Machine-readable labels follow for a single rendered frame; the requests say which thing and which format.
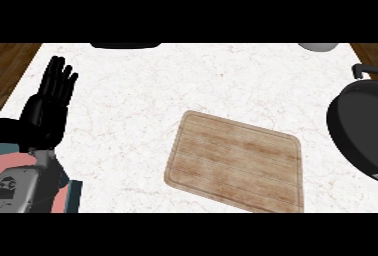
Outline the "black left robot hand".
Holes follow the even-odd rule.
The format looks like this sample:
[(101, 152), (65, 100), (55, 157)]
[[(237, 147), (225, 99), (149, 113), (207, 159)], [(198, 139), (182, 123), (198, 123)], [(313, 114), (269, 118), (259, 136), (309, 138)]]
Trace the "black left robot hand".
[(0, 118), (0, 144), (16, 144), (19, 151), (52, 150), (62, 141), (79, 74), (65, 58), (53, 56), (37, 93), (28, 98), (18, 120)]

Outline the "wooden cutting board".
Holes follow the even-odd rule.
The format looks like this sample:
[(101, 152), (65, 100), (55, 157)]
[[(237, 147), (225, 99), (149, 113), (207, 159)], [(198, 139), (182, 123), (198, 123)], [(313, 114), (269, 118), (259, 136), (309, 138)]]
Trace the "wooden cutting board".
[(251, 212), (301, 212), (300, 141), (285, 133), (188, 111), (164, 181)]

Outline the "black pot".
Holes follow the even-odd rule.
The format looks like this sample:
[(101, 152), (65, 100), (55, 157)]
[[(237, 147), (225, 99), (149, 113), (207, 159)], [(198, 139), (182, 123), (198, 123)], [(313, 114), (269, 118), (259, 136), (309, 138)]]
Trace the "black pot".
[(378, 66), (352, 66), (356, 81), (346, 86), (327, 112), (328, 131), (335, 146), (361, 172), (378, 181)]

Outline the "black appliance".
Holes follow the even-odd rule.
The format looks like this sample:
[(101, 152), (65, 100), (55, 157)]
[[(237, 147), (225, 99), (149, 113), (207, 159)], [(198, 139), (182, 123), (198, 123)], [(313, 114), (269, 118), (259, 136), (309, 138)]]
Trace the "black appliance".
[(161, 43), (90, 43), (99, 49), (148, 49), (155, 48)]

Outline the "grey round object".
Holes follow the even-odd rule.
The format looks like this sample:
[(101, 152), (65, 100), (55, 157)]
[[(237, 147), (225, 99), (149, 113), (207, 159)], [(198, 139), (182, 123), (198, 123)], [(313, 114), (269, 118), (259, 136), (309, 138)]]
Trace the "grey round object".
[(330, 52), (337, 46), (337, 43), (300, 43), (300, 46), (312, 52)]

